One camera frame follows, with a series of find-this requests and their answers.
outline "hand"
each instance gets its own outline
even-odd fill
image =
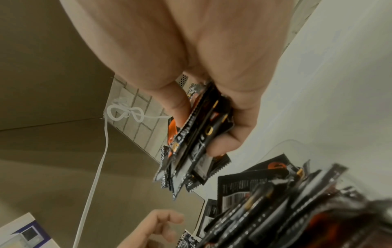
[[[157,241],[149,239],[152,234],[162,235],[168,242],[175,242],[176,232],[169,225],[169,222],[181,224],[184,215],[172,210],[153,210],[136,227],[136,229],[126,237],[118,248],[160,248],[163,245]]]
[[[256,126],[260,98],[282,54],[292,0],[61,0],[109,68],[152,95],[181,126],[190,114],[181,73],[211,77],[229,96],[235,128],[207,152],[237,149]]]

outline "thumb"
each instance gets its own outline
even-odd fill
[[[185,91],[173,81],[159,89],[145,90],[155,98],[168,115],[176,120],[176,125],[182,127],[191,113],[191,104]]]

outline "tiled wall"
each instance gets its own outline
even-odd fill
[[[188,91],[191,83],[191,79],[187,80],[183,89]],[[129,106],[141,108],[148,116],[166,115],[163,107],[155,99],[115,75],[107,106],[118,97],[125,98]],[[118,117],[121,113],[117,112],[113,115]],[[120,121],[113,122],[110,120],[109,122],[156,160],[160,160],[160,148],[167,142],[167,119],[145,118],[142,123],[138,123],[131,115],[129,118]]]

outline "white cable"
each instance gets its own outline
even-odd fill
[[[112,109],[122,110],[124,113],[122,113],[119,117],[116,118],[111,113]],[[130,115],[132,115],[135,118],[135,120],[139,123],[142,122],[144,120],[144,118],[155,118],[155,119],[162,119],[162,118],[168,119],[169,118],[169,116],[146,116],[146,115],[144,115],[144,112],[141,108],[129,107],[125,103],[123,103],[121,101],[121,99],[114,100],[113,103],[105,109],[105,111],[103,113],[103,116],[105,119],[105,142],[106,142],[105,151],[103,152],[101,161],[99,162],[97,173],[95,174],[93,185],[91,186],[90,193],[89,193],[85,208],[82,213],[82,218],[80,219],[78,231],[76,232],[76,236],[75,236],[75,242],[72,246],[73,248],[77,248],[79,245],[80,237],[82,236],[83,227],[85,225],[85,221],[87,218],[87,213],[89,212],[89,208],[91,205],[91,201],[93,199],[95,188],[98,183],[99,175],[101,174],[102,165],[103,165],[103,162],[105,161],[107,147],[109,146],[109,135],[107,133],[107,118],[109,117],[110,119],[112,119],[114,121],[119,121],[123,118],[128,118]]]

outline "ventilation grille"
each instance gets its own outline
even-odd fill
[[[176,80],[176,82],[182,87],[184,87],[185,83],[188,80],[188,76],[185,76],[184,74],[179,76],[178,79]]]

